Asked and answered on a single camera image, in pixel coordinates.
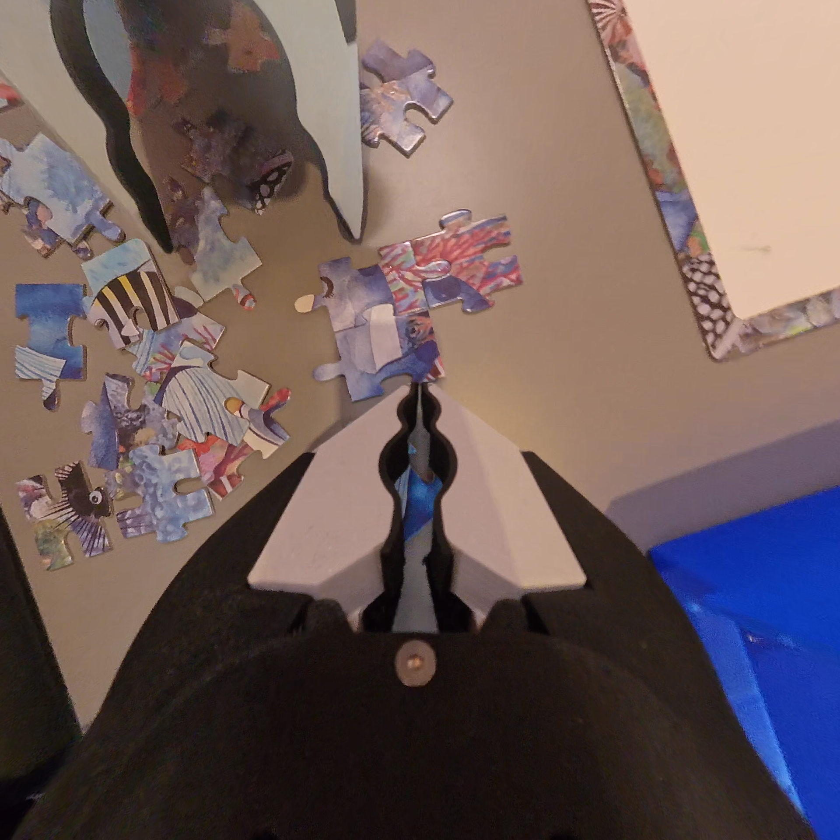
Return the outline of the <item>puzzle frame board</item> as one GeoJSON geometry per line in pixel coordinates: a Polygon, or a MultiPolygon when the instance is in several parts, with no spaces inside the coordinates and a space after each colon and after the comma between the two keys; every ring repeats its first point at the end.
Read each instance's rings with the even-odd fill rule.
{"type": "Polygon", "coordinates": [[[586,2],[717,362],[838,324],[839,2],[586,2]]]}

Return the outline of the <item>blue white-patch puzzle piece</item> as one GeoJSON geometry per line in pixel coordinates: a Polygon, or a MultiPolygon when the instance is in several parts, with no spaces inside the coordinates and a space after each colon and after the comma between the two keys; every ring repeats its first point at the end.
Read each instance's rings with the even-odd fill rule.
{"type": "Polygon", "coordinates": [[[365,310],[360,325],[335,333],[339,360],[312,372],[317,382],[343,377],[353,402],[384,394],[384,380],[408,375],[415,383],[445,376],[429,310],[396,314],[392,304],[365,310]]]}

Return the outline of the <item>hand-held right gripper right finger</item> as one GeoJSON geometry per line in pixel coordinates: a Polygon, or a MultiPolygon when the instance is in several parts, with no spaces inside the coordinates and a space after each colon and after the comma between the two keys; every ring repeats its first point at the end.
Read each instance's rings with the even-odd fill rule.
{"type": "Polygon", "coordinates": [[[468,632],[500,601],[582,588],[586,574],[524,454],[436,387],[421,394],[440,481],[425,559],[437,629],[468,632]]]}

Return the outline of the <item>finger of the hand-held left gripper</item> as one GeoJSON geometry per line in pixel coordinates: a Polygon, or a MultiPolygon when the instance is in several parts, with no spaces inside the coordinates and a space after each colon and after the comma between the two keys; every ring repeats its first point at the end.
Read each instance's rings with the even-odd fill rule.
{"type": "Polygon", "coordinates": [[[134,150],[128,108],[95,57],[83,2],[2,1],[1,18],[2,74],[170,254],[161,200],[134,150]]]}
{"type": "Polygon", "coordinates": [[[364,221],[364,174],[356,3],[308,1],[319,107],[317,132],[328,192],[349,231],[359,241],[364,221]]]}

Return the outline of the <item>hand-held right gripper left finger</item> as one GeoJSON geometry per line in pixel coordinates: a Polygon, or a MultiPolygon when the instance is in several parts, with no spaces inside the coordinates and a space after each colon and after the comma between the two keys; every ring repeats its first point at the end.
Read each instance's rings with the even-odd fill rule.
{"type": "Polygon", "coordinates": [[[367,631],[393,629],[420,394],[399,387],[314,451],[248,575],[252,588],[336,601],[367,631]]]}

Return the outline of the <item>black white spotted puzzle piece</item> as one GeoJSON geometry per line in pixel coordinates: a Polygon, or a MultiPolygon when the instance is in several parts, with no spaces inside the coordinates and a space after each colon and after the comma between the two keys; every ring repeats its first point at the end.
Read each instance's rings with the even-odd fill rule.
{"type": "Polygon", "coordinates": [[[288,150],[280,150],[259,165],[257,174],[248,183],[251,208],[257,215],[265,212],[275,193],[282,187],[293,163],[293,155],[288,150]]]}

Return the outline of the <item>blue plastic bin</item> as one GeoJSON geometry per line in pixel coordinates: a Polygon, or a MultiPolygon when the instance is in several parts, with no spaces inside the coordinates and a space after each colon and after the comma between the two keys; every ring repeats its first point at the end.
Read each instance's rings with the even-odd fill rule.
{"type": "Polygon", "coordinates": [[[649,551],[753,748],[819,838],[839,838],[839,489],[649,551]]]}

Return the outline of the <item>pile of loose puzzle pieces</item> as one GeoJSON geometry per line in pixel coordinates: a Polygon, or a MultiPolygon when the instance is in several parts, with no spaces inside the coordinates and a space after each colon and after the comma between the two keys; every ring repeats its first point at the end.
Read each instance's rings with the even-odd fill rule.
{"type": "Polygon", "coordinates": [[[87,557],[110,551],[104,520],[113,501],[131,495],[139,506],[115,513],[124,538],[183,539],[188,522],[214,513],[211,496],[223,498],[241,483],[247,457],[267,458],[288,439],[274,418],[288,389],[267,396],[268,384],[251,374],[229,380],[212,370],[224,327],[201,306],[222,288],[196,278],[194,290],[171,290],[147,244],[124,239],[103,216],[110,204],[78,159],[49,137],[40,133],[22,148],[2,139],[2,209],[24,210],[42,249],[59,240],[79,250],[86,276],[83,283],[17,283],[16,317],[29,334],[15,348],[16,377],[39,381],[45,408],[55,411],[60,381],[86,376],[86,351],[70,343],[71,324],[85,319],[134,356],[144,386],[132,407],[133,378],[107,374],[100,400],[81,413],[81,430],[91,435],[88,465],[106,473],[106,486],[91,486],[80,461],[55,469],[59,497],[43,476],[16,483],[49,571],[72,564],[71,533],[87,557]]]}

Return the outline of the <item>purple blue puzzle piece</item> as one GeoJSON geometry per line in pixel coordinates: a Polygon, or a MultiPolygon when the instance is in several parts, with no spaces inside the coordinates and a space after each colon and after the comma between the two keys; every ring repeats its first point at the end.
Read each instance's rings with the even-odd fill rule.
{"type": "Polygon", "coordinates": [[[378,38],[364,52],[361,65],[378,80],[371,87],[360,84],[362,142],[376,148],[384,140],[410,157],[426,134],[407,112],[420,112],[438,123],[454,103],[436,81],[435,63],[419,49],[402,55],[378,38]]]}

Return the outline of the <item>blue striped puzzle piece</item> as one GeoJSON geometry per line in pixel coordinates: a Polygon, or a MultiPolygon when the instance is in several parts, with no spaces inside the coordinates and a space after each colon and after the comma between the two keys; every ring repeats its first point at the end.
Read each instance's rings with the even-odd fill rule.
{"type": "Polygon", "coordinates": [[[434,504],[443,483],[431,466],[427,447],[409,440],[406,452],[407,467],[393,485],[400,500],[403,548],[407,552],[409,543],[433,520],[434,504]]]}

